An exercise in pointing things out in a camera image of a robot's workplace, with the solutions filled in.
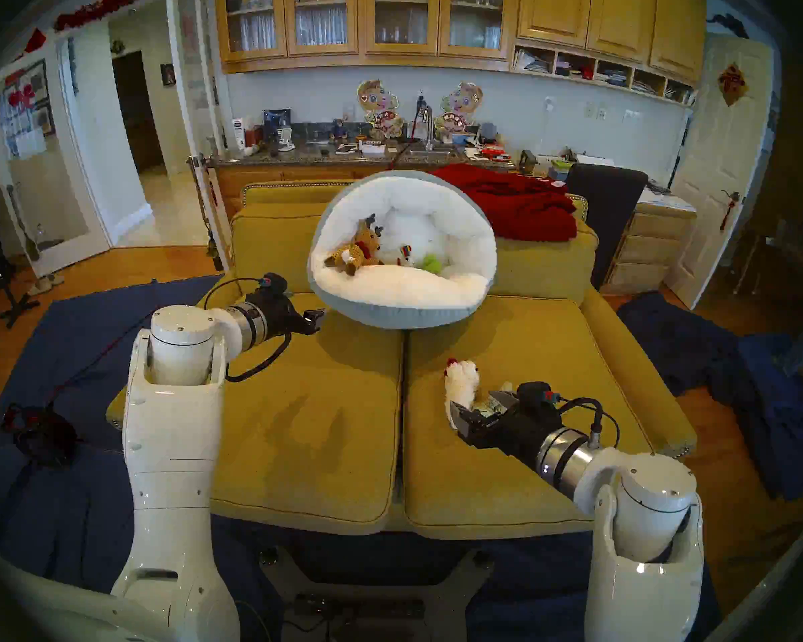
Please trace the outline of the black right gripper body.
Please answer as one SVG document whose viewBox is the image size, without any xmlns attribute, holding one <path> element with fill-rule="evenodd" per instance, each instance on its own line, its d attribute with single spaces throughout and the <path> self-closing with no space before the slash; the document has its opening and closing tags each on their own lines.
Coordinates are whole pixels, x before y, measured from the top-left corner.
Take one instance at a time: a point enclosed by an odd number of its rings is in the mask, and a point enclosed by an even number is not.
<svg viewBox="0 0 803 642">
<path fill-rule="evenodd" d="M 530 470 L 540 471 L 548 448 L 563 430 L 561 413 L 556 409 L 560 396 L 546 382 L 525 382 L 514 392 L 519 402 L 504 413 L 495 413 L 497 421 L 489 448 L 514 457 Z"/>
</svg>

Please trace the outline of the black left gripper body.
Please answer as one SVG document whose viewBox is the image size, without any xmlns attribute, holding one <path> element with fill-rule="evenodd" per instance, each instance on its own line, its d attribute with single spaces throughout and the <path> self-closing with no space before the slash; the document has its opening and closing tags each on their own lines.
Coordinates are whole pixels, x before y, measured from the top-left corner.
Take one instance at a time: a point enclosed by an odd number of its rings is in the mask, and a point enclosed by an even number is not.
<svg viewBox="0 0 803 642">
<path fill-rule="evenodd" d="M 259 285 L 259 309 L 264 317 L 262 341 L 286 334 L 308 335 L 308 322 L 287 295 L 288 282 L 277 273 L 264 273 Z"/>
</svg>

